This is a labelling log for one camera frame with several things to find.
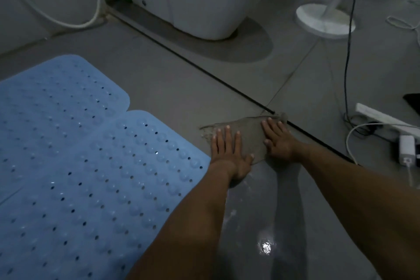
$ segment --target power strip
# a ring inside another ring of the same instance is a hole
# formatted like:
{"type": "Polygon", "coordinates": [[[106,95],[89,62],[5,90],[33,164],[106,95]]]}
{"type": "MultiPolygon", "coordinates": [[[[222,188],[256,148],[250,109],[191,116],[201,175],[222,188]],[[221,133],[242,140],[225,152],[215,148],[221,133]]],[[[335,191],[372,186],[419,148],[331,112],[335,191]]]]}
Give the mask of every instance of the power strip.
{"type": "Polygon", "coordinates": [[[418,128],[409,128],[404,125],[412,126],[406,122],[400,121],[392,116],[386,115],[382,112],[379,112],[373,108],[367,107],[361,103],[356,104],[356,112],[365,115],[368,118],[374,119],[375,121],[385,123],[385,124],[393,124],[390,125],[391,127],[395,128],[401,134],[412,135],[415,139],[420,140],[420,129],[418,128]]]}

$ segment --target black floor strip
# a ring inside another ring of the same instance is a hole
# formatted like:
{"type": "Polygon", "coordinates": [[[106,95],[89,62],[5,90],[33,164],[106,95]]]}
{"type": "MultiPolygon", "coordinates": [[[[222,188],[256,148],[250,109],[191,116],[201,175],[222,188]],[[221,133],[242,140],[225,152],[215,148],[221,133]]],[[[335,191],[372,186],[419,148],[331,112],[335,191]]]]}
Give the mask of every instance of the black floor strip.
{"type": "MultiPolygon", "coordinates": [[[[204,70],[202,67],[200,67],[199,65],[195,64],[194,62],[192,62],[191,60],[188,60],[187,58],[185,58],[184,56],[176,53],[174,50],[172,50],[171,48],[167,47],[166,45],[160,43],[159,41],[153,39],[152,37],[150,37],[148,34],[144,33],[143,31],[140,31],[139,29],[137,29],[135,26],[133,26],[132,24],[124,21],[121,18],[118,18],[121,22],[123,22],[124,24],[134,28],[135,30],[137,30],[139,33],[141,33],[142,35],[144,35],[146,38],[150,39],[151,41],[153,41],[155,44],[160,45],[161,47],[165,48],[166,50],[168,50],[169,52],[173,53],[174,55],[176,55],[178,58],[186,61],[187,63],[189,63],[190,65],[192,65],[193,67],[197,68],[198,70],[200,70],[201,72],[205,73],[206,75],[208,75],[209,77],[213,78],[214,80],[218,81],[219,83],[223,84],[224,86],[227,86],[229,89],[231,89],[232,91],[238,93],[240,96],[246,98],[248,101],[253,102],[255,105],[259,106],[260,108],[264,109],[265,111],[267,111],[268,113],[271,114],[275,114],[275,112],[273,110],[271,110],[270,108],[266,107],[265,105],[261,104],[260,102],[255,101],[253,98],[249,97],[248,95],[246,95],[245,93],[239,91],[238,89],[236,89],[235,87],[229,85],[228,83],[226,83],[225,81],[219,79],[218,77],[212,75],[210,72],[204,70]]],[[[349,161],[351,163],[353,163],[353,161],[346,155],[344,155],[343,153],[339,152],[338,150],[332,148],[331,146],[329,146],[328,144],[324,143],[323,141],[321,141],[320,139],[317,139],[315,136],[313,136],[312,134],[309,134],[307,131],[305,131],[304,129],[301,129],[299,126],[297,126],[296,124],[293,124],[290,121],[287,121],[287,124],[290,125],[291,127],[293,127],[294,129],[298,130],[299,132],[301,132],[302,134],[305,134],[307,137],[309,137],[310,139],[314,140],[315,142],[317,142],[319,145],[325,147],[326,149],[328,149],[329,151],[333,152],[335,155],[340,156],[341,158],[345,159],[346,161],[349,161]]]]}
{"type": "Polygon", "coordinates": [[[304,129],[301,129],[299,126],[297,126],[296,124],[293,124],[290,121],[287,121],[287,124],[290,125],[292,128],[294,128],[295,130],[298,130],[299,132],[301,132],[302,134],[305,134],[307,137],[309,137],[311,140],[314,140],[315,142],[317,142],[319,145],[325,147],[327,150],[333,152],[335,155],[340,156],[341,158],[345,159],[346,161],[349,161],[350,163],[354,163],[354,161],[344,155],[343,153],[339,152],[338,150],[336,150],[335,148],[332,148],[331,146],[329,146],[328,144],[324,143],[323,141],[321,141],[320,139],[317,139],[315,136],[313,136],[312,134],[309,134],[307,131],[305,131],[304,129]]]}

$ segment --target cord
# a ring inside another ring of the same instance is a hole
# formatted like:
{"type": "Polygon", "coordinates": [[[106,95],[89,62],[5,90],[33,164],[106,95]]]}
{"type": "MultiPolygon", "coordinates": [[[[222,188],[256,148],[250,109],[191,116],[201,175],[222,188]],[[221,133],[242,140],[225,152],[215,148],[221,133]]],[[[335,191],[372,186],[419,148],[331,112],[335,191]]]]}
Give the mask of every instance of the cord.
{"type": "MultiPolygon", "coordinates": [[[[347,70],[349,68],[349,60],[350,60],[350,50],[352,46],[352,22],[353,22],[353,15],[354,15],[354,8],[356,6],[356,0],[353,0],[352,10],[350,12],[350,23],[349,23],[349,36],[347,38],[347,55],[346,55],[346,65],[344,67],[344,102],[346,105],[346,112],[343,115],[344,121],[347,119],[348,123],[354,128],[353,123],[349,118],[349,104],[347,100],[347,70]]],[[[362,133],[356,130],[357,133],[363,136],[370,136],[372,133],[362,133]]]]}
{"type": "Polygon", "coordinates": [[[413,175],[411,174],[411,170],[410,170],[410,163],[405,163],[405,165],[407,166],[407,172],[408,172],[408,183],[410,185],[410,187],[413,187],[413,175]]]}
{"type": "Polygon", "coordinates": [[[30,7],[32,7],[37,13],[39,13],[41,16],[47,18],[49,21],[56,23],[62,27],[65,28],[71,28],[71,29],[83,29],[83,28],[87,28],[89,27],[92,23],[94,23],[96,21],[96,19],[99,16],[99,11],[100,11],[100,7],[101,7],[101,0],[96,0],[96,10],[95,10],[95,14],[93,15],[92,19],[89,20],[86,23],[83,24],[70,24],[70,23],[64,23],[62,21],[56,20],[53,17],[49,16],[48,14],[46,14],[45,12],[43,12],[41,9],[39,9],[35,3],[31,0],[24,0],[30,7]]]}
{"type": "Polygon", "coordinates": [[[360,125],[355,126],[354,128],[352,128],[350,130],[349,134],[347,134],[347,138],[346,138],[346,150],[347,150],[347,153],[349,154],[350,158],[354,161],[354,163],[356,165],[359,165],[359,163],[356,161],[356,159],[353,156],[353,153],[350,151],[350,148],[349,148],[349,138],[350,138],[350,135],[353,133],[353,131],[355,131],[356,129],[358,129],[361,126],[366,126],[366,125],[393,125],[393,126],[398,125],[398,126],[404,126],[406,128],[418,128],[418,129],[420,129],[420,127],[414,126],[414,125],[405,125],[405,124],[401,124],[401,123],[389,124],[389,123],[381,123],[381,122],[378,122],[378,123],[365,123],[365,124],[360,124],[360,125]]]}
{"type": "Polygon", "coordinates": [[[415,31],[415,33],[417,34],[417,44],[420,47],[420,33],[417,30],[417,28],[420,27],[420,22],[417,23],[416,26],[413,26],[413,25],[409,24],[407,21],[405,21],[405,20],[403,20],[401,18],[392,17],[392,16],[386,17],[385,21],[387,23],[389,23],[391,26],[394,26],[394,27],[397,27],[397,28],[401,28],[401,29],[415,31]]]}

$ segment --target white hose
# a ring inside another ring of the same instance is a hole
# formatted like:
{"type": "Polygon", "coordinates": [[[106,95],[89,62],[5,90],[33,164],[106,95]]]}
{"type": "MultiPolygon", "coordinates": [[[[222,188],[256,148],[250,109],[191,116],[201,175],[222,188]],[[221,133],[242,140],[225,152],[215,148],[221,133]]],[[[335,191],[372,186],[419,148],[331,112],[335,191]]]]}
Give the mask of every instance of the white hose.
{"type": "Polygon", "coordinates": [[[47,18],[49,21],[56,23],[60,26],[66,27],[66,28],[71,28],[71,29],[83,29],[83,28],[87,28],[89,27],[92,23],[94,23],[96,21],[96,19],[99,16],[99,11],[101,8],[101,0],[96,0],[96,10],[95,10],[95,14],[93,15],[92,19],[89,20],[86,23],[83,24],[70,24],[70,23],[63,23],[62,21],[56,20],[53,17],[47,15],[45,12],[43,12],[41,9],[39,9],[33,1],[31,0],[24,0],[30,7],[32,7],[37,13],[39,13],[41,16],[47,18]]]}

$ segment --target tile grout line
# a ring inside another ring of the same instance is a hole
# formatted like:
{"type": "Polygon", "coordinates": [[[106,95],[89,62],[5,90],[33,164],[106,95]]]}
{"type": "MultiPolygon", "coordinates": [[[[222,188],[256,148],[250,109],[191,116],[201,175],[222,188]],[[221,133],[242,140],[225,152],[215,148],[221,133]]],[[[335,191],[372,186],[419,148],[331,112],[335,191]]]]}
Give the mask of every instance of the tile grout line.
{"type": "Polygon", "coordinates": [[[283,85],[277,90],[277,92],[274,94],[274,96],[271,98],[271,100],[267,103],[267,106],[270,105],[271,101],[274,100],[274,98],[276,97],[276,95],[280,92],[280,90],[287,84],[287,82],[289,82],[289,80],[292,78],[292,76],[294,76],[294,74],[296,73],[296,71],[300,68],[300,66],[302,65],[302,62],[307,58],[307,56],[309,55],[309,53],[312,52],[312,50],[315,48],[315,46],[318,44],[319,42],[319,38],[317,39],[317,41],[312,45],[311,49],[308,50],[308,52],[304,55],[304,57],[302,58],[302,60],[300,60],[300,62],[298,63],[296,69],[289,75],[289,77],[287,78],[286,82],[283,83],[283,85]]]}

